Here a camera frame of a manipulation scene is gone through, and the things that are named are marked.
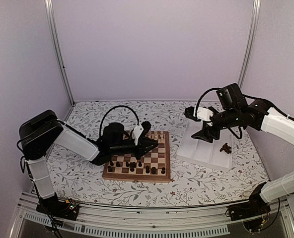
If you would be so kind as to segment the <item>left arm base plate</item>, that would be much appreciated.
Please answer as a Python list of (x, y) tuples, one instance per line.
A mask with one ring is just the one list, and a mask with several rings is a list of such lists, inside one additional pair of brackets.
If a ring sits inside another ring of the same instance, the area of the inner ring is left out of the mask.
[(60, 201), (55, 196), (47, 199), (41, 198), (36, 211), (53, 217), (76, 221), (79, 214), (79, 201), (71, 198)]

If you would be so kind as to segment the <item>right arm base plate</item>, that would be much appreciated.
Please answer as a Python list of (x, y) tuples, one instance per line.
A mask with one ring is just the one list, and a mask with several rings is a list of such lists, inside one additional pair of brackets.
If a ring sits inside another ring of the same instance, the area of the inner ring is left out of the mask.
[(247, 201), (227, 207), (225, 215), (231, 221), (241, 220), (250, 233), (260, 232), (266, 225), (271, 212), (270, 205), (264, 202)]

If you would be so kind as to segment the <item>white plastic compartment tray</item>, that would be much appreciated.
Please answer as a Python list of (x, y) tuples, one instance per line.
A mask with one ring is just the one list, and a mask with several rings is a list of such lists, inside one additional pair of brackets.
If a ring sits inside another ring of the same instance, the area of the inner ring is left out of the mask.
[(202, 122), (188, 121), (176, 157), (184, 162), (200, 165), (206, 168), (228, 172), (232, 166), (232, 153), (221, 151), (227, 143), (233, 144), (233, 135), (228, 130), (220, 132), (220, 139), (213, 143), (193, 139), (192, 134), (202, 129)]

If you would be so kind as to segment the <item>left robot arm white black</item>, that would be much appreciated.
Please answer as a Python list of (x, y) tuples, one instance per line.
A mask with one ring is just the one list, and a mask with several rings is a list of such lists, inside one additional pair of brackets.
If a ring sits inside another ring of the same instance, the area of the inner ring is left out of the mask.
[(133, 130), (127, 132), (122, 123), (112, 122), (107, 126), (101, 125), (99, 137), (93, 140), (60, 120), (54, 111), (46, 110), (19, 127), (16, 145), (25, 159), (43, 208), (51, 215), (58, 215), (62, 205), (54, 191), (46, 162), (51, 148), (64, 148), (98, 166), (121, 154), (132, 154), (139, 160), (158, 146), (155, 139), (147, 137), (150, 128), (150, 122), (137, 121)]

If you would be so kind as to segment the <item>wooden chess board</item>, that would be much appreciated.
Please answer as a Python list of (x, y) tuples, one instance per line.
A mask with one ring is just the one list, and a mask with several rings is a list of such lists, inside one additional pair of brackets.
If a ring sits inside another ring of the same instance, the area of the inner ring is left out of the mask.
[(147, 137), (158, 141), (158, 146), (139, 160), (131, 154), (113, 156), (105, 164), (102, 177), (117, 181), (170, 182), (169, 132), (151, 131)]

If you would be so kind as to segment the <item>dark wooden king piece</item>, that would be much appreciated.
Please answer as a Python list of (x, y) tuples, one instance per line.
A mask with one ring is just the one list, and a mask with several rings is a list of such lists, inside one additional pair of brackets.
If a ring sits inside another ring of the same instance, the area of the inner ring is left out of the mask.
[(134, 171), (135, 171), (135, 166), (130, 165), (130, 171), (131, 171), (131, 172), (134, 172)]

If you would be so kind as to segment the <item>dark chess piece corner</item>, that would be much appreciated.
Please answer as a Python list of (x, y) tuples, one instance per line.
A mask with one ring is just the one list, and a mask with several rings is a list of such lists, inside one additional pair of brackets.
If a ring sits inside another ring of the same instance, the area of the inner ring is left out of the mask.
[(114, 172), (114, 163), (113, 163), (113, 161), (109, 162), (107, 171), (110, 172), (110, 173)]

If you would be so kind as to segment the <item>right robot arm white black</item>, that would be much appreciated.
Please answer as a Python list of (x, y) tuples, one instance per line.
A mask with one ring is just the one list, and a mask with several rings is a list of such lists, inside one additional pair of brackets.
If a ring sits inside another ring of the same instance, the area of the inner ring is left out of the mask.
[[(185, 117), (203, 123), (200, 131), (194, 133), (193, 139), (212, 143), (220, 138), (220, 131), (237, 127), (240, 131), (251, 127), (277, 136), (294, 146), (294, 118), (282, 112), (277, 106), (266, 99), (252, 97), (253, 102), (247, 103), (248, 95), (242, 94), (237, 83), (213, 89), (222, 105), (223, 112), (213, 107), (194, 107), (185, 109)], [(245, 208), (236, 210), (256, 216), (260, 211), (269, 211), (269, 203), (285, 195), (294, 194), (294, 171), (274, 181), (258, 185), (245, 203)]]

